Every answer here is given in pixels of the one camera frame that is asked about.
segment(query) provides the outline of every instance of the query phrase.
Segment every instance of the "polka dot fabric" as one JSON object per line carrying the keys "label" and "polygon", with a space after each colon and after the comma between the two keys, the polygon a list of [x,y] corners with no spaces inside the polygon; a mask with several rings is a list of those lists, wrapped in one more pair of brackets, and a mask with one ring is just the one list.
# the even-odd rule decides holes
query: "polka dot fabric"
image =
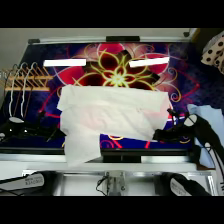
{"label": "polka dot fabric", "polygon": [[224,36],[202,55],[201,62],[214,65],[224,75]]}

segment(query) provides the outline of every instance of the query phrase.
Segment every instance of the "white towel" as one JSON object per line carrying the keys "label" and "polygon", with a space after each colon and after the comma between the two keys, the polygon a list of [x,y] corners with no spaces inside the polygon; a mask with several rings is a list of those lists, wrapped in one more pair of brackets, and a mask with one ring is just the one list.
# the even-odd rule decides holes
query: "white towel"
{"label": "white towel", "polygon": [[58,109],[62,111],[61,130],[67,135],[65,154],[68,165],[78,165],[80,161],[87,162],[100,155],[100,133],[151,140],[156,129],[164,128],[169,105],[166,92],[63,87]]}

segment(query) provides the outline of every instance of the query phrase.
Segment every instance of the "light blue cloth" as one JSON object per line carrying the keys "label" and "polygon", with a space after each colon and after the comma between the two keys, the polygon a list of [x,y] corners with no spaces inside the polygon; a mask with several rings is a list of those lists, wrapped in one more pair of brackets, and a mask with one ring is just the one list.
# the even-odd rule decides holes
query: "light blue cloth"
{"label": "light blue cloth", "polygon": [[[221,109],[214,109],[209,105],[206,106],[196,106],[194,104],[189,104],[187,106],[190,114],[197,114],[209,122],[212,129],[219,136],[222,146],[224,146],[224,118]],[[202,147],[197,139],[195,139],[195,144]],[[208,168],[215,168],[213,161],[205,148],[201,149],[200,164]]]}

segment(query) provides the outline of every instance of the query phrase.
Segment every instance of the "wooden rack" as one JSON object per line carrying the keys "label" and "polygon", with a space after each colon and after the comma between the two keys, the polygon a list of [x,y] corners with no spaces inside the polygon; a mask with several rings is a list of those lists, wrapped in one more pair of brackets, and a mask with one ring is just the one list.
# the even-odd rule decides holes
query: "wooden rack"
{"label": "wooden rack", "polygon": [[23,63],[20,68],[2,69],[0,86],[5,88],[6,91],[20,91],[24,88],[26,81],[25,91],[49,91],[47,82],[53,79],[53,76],[48,73],[45,67],[39,68],[37,63],[33,63],[31,68],[27,63]]}

